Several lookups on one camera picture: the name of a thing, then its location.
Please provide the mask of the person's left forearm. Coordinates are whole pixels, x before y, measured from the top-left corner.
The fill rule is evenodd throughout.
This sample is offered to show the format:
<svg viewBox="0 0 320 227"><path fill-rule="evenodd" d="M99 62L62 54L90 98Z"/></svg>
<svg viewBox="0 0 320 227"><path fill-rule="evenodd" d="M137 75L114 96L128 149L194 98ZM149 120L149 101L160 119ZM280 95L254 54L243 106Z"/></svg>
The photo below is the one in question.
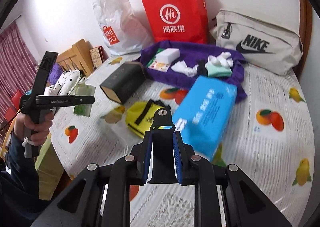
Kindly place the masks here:
<svg viewBox="0 0 320 227"><path fill-rule="evenodd" d="M1 171L1 212L5 216L1 225L31 226L53 200L39 198L39 175L15 134L11 135L7 165L11 172Z"/></svg>

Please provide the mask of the person's left hand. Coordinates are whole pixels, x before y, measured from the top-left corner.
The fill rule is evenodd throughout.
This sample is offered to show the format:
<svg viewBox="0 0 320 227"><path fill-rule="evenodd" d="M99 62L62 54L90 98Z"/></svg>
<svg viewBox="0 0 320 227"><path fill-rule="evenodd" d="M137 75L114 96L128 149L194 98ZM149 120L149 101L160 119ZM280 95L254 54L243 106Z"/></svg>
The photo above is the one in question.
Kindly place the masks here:
<svg viewBox="0 0 320 227"><path fill-rule="evenodd" d="M42 123L34 124L28 115L19 113L15 118L15 124L13 129L14 135L18 139L18 142L22 144L25 129L35 131L35 133L30 136L30 140L36 146L41 146L44 144L44 142L47 139L47 136L49 135L49 129L52 127L53 119L54 113L50 111L45 115L44 121Z"/></svg>

